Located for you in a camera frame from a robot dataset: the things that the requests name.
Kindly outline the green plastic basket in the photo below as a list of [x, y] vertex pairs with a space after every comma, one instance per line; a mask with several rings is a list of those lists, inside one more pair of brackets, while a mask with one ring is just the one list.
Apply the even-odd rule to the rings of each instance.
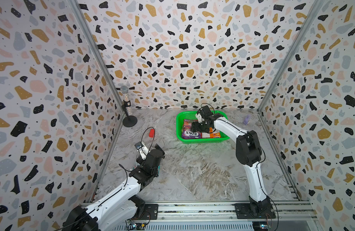
[[198, 111], [181, 112], [176, 117], [177, 137], [185, 144], [191, 143], [215, 143], [230, 139], [224, 133], [226, 128], [219, 125], [217, 128], [214, 123], [227, 121], [224, 112], [212, 112], [208, 107]]

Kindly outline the teal Fox's candy bag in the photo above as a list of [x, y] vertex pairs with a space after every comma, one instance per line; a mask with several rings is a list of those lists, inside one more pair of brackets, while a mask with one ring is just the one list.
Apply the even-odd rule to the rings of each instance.
[[140, 164], [136, 161], [134, 164], [134, 169], [137, 168]]

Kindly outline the orange candy bag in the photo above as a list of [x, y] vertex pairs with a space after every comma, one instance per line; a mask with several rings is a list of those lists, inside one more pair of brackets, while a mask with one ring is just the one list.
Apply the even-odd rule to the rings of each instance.
[[220, 134], [220, 131], [217, 131], [217, 130], [210, 130], [210, 132], [208, 132], [208, 133], [203, 132], [203, 133], [202, 133], [202, 138], [203, 138], [203, 139], [216, 139], [216, 138], [221, 138], [221, 134]]

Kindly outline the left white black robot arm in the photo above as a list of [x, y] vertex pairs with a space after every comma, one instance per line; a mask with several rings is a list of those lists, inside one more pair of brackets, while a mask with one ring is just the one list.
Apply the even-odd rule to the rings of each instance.
[[140, 150], [145, 158], [138, 158], [138, 166], [126, 171], [125, 181], [87, 207], [75, 207], [64, 222], [62, 231], [109, 231], [123, 221], [146, 215], [146, 202], [138, 193], [159, 176], [165, 152], [159, 145], [148, 151]]

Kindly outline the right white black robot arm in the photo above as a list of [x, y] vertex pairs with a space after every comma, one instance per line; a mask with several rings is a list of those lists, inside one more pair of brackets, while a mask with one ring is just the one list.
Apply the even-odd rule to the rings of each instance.
[[235, 142], [236, 158], [244, 166], [249, 183], [249, 213], [256, 218], [266, 214], [268, 209], [272, 209], [272, 204], [261, 176], [262, 147], [257, 133], [239, 128], [222, 114], [214, 114], [208, 106], [201, 107], [195, 117], [198, 121], [192, 123], [193, 132], [218, 130]]

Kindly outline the purple Fox's candy bag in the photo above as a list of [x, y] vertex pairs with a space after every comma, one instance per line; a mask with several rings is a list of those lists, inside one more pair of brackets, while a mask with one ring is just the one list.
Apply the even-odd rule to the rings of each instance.
[[190, 140], [190, 139], [201, 139], [202, 138], [202, 133], [201, 132], [193, 132], [192, 131], [192, 125], [194, 122], [197, 122], [198, 120], [190, 120], [190, 119], [184, 119], [183, 121], [183, 126], [182, 126], [182, 138], [185, 140]]

